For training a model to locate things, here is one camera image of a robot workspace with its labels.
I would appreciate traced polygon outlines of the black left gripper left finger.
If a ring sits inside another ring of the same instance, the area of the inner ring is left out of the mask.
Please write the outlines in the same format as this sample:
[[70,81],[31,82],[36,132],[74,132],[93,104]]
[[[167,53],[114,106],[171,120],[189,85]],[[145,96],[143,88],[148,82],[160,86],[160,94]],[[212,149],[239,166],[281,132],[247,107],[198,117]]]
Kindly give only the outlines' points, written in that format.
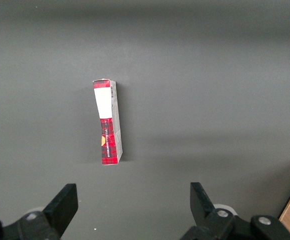
[[66,184],[43,208],[3,228],[5,240],[59,240],[78,210],[77,185]]

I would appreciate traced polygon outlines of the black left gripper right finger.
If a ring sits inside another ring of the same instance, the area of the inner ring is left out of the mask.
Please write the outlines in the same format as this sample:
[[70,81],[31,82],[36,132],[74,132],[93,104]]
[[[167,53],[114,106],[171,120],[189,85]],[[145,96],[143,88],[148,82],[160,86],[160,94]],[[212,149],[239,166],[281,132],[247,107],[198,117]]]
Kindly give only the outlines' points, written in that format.
[[251,225],[229,210],[216,208],[199,182],[190,184],[190,210],[195,225],[182,240],[253,240]]

